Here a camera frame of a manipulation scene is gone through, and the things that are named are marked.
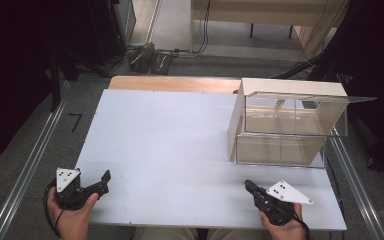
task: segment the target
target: white tabletop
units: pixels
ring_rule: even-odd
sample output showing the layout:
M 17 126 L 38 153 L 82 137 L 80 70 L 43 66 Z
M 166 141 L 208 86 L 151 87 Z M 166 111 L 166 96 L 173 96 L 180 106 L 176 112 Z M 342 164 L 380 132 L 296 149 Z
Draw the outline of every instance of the white tabletop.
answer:
M 235 97 L 105 90 L 76 166 L 82 186 L 111 171 L 110 192 L 95 206 L 91 222 L 262 228 L 244 181 L 268 188 L 283 179 L 314 201 L 303 205 L 311 229 L 345 230 L 324 169 L 229 162 Z

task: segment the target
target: metal bracket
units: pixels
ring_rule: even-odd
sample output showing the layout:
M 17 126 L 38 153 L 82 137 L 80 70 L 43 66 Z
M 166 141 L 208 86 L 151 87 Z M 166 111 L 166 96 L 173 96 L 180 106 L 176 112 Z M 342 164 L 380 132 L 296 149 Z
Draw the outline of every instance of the metal bracket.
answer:
M 62 192 L 64 189 L 80 175 L 80 169 L 57 169 L 57 192 Z
M 278 183 L 267 189 L 266 193 L 283 202 L 313 204 L 313 201 L 310 198 L 283 180 L 280 180 Z

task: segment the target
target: aluminum rail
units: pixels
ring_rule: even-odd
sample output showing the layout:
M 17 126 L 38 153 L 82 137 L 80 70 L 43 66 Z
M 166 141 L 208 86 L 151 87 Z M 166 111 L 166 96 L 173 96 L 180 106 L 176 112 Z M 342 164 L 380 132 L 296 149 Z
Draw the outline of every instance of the aluminum rail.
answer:
M 148 28 L 148 34 L 146 35 L 146 42 L 145 43 L 149 43 L 152 39 L 152 35 L 154 34 L 154 26 L 155 26 L 155 22 L 157 21 L 157 16 L 158 16 L 158 12 L 160 10 L 160 5 L 161 5 L 161 0 L 157 0 L 157 2 L 155 4 L 154 13 L 152 14 L 151 24 L 149 25 L 149 28 Z
M 33 174 L 36 171 L 43 152 L 45 151 L 46 145 L 48 144 L 49 139 L 54 132 L 55 126 L 58 123 L 62 111 L 64 110 L 65 104 L 67 102 L 67 95 L 69 94 L 70 89 L 70 82 L 65 81 L 61 89 L 62 98 L 60 104 L 55 109 L 55 111 L 49 115 L 48 120 L 46 121 L 46 124 L 43 127 L 42 132 L 40 133 L 39 138 L 37 139 L 36 144 L 30 153 L 29 158 L 26 161 L 26 164 L 21 170 L 21 173 L 18 176 L 14 187 L 12 188 L 10 194 L 7 196 L 2 206 L 0 211 L 0 239 L 4 239 L 5 234 L 14 218 L 14 215 L 20 206 L 21 200 L 26 193 L 27 187 L 29 186 Z
M 333 145 L 335 153 L 338 157 L 338 161 L 341 164 L 342 171 L 348 181 L 357 205 L 360 209 L 361 215 L 366 222 L 367 228 L 369 229 L 372 239 L 384 240 L 384 228 L 379 220 L 379 216 L 373 207 L 373 204 L 363 187 L 360 177 L 354 168 L 350 156 L 345 148 L 344 143 L 338 137 L 330 138 L 330 142 Z

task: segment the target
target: clear plastic box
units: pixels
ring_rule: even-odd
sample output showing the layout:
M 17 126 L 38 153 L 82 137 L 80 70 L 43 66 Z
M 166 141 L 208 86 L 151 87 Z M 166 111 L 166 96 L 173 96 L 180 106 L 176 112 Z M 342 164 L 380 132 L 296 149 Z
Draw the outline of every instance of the clear plastic box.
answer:
M 231 160 L 324 167 L 313 160 L 327 137 L 347 135 L 347 105 L 367 100 L 348 97 L 340 83 L 242 79 L 229 126 Z

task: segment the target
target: hand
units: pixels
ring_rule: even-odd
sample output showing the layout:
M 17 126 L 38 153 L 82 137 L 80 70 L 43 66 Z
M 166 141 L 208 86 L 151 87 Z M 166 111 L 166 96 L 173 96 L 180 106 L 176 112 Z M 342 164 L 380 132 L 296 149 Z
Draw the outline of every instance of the hand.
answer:
M 64 210 L 55 228 L 60 232 L 64 240 L 86 240 L 89 228 L 89 214 L 93 206 L 98 201 L 98 194 L 92 194 L 86 201 L 82 209 L 76 211 Z M 50 213 L 57 219 L 62 209 L 56 202 L 55 187 L 51 188 L 48 196 L 47 205 Z
M 294 203 L 295 212 L 298 218 L 302 220 L 302 206 Z M 270 232 L 273 240 L 303 240 L 305 239 L 305 230 L 301 224 L 295 220 L 291 220 L 283 226 L 275 226 L 270 223 L 264 212 L 260 211 L 261 223 Z

